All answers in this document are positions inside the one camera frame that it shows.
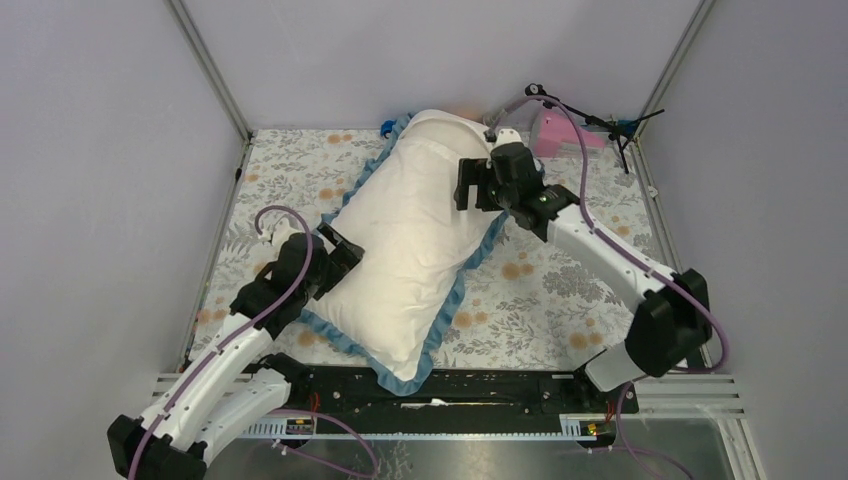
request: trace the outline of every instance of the pink object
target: pink object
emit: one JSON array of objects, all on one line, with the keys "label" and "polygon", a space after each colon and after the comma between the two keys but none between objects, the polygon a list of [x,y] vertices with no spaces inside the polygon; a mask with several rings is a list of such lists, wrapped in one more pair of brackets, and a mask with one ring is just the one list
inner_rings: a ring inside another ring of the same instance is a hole
[{"label": "pink object", "polygon": [[[604,148],[604,141],[597,135],[583,129],[583,139],[589,148]],[[571,122],[553,110],[542,108],[533,122],[530,132],[530,150],[537,157],[553,158],[559,152],[563,143],[580,145],[577,140],[577,132],[571,126]]]}]

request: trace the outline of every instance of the floral sheet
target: floral sheet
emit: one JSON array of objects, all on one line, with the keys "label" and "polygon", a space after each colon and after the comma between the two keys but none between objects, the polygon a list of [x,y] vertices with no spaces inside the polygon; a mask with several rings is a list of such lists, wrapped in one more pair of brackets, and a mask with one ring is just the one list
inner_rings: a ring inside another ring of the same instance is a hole
[{"label": "floral sheet", "polygon": [[[376,130],[258,132],[197,314],[189,360],[218,331],[238,289],[275,259],[277,252],[260,243],[253,230],[256,212],[269,204],[287,205],[316,227],[321,213],[341,206],[365,160],[384,144]],[[624,174],[612,148],[593,151],[590,160],[590,209],[625,241],[657,258],[636,175]],[[547,183],[576,192],[579,152],[561,152],[545,161],[545,171]],[[509,220],[491,256],[466,274],[465,301],[432,356],[436,367],[568,370],[623,340],[631,319],[579,262]],[[364,358],[339,352],[300,323],[288,326],[265,353],[279,351],[304,363],[365,365]]]}]

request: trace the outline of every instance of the pillow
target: pillow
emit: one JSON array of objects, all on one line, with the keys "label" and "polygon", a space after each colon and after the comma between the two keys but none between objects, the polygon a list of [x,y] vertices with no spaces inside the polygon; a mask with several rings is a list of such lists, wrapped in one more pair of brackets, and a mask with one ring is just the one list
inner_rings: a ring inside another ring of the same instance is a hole
[{"label": "pillow", "polygon": [[461,271],[480,265],[506,220],[458,212],[453,200],[459,159],[489,156],[485,130],[436,110],[401,117],[339,213],[324,218],[365,255],[301,319],[340,350],[365,355],[396,395],[416,392],[430,374],[430,351],[465,295]]}]

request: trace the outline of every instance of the gray wall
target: gray wall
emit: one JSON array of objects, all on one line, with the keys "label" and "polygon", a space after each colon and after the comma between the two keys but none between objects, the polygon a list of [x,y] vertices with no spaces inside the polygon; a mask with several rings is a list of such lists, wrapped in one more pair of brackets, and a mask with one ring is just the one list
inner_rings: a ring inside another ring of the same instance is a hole
[{"label": "gray wall", "polygon": [[644,146],[772,479],[846,478],[848,3],[717,2]]},{"label": "gray wall", "polygon": [[4,2],[0,478],[116,478],[173,368],[239,139],[161,1]]},{"label": "gray wall", "polygon": [[487,108],[542,82],[598,115],[641,110],[698,0],[189,0],[253,127],[376,128]]}]

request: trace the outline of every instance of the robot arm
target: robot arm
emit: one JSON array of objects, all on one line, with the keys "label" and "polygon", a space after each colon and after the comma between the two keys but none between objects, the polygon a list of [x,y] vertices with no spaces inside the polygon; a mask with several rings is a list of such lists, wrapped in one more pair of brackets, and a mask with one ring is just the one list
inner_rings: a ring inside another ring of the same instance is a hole
[{"label": "robot arm", "polygon": [[617,238],[594,217],[592,227],[583,216],[580,199],[561,185],[544,185],[540,165],[518,133],[502,129],[488,159],[462,159],[457,189],[458,210],[468,208],[469,187],[477,187],[476,207],[506,210],[518,226],[532,231],[595,272],[633,312],[624,342],[602,352],[580,369],[595,388],[608,392],[644,375],[660,377],[696,351],[712,335],[712,328],[686,300],[649,273],[673,281],[708,307],[704,278],[694,270],[678,274],[623,241],[623,250],[647,265],[636,268],[616,248],[600,238]]},{"label": "robot arm", "polygon": [[139,419],[122,415],[112,423],[107,436],[118,473],[128,476],[141,439],[149,432],[136,479],[202,478],[206,466],[227,444],[289,400],[293,379],[272,368],[261,369],[239,391],[222,398],[236,376],[300,317],[310,298],[320,298],[361,260],[362,248],[332,227],[321,224],[318,231],[335,249],[328,253],[321,238],[313,235],[309,268],[285,302],[245,328],[294,283],[306,259],[303,233],[286,239],[278,261],[269,263],[239,290],[221,330],[164,395]]}]

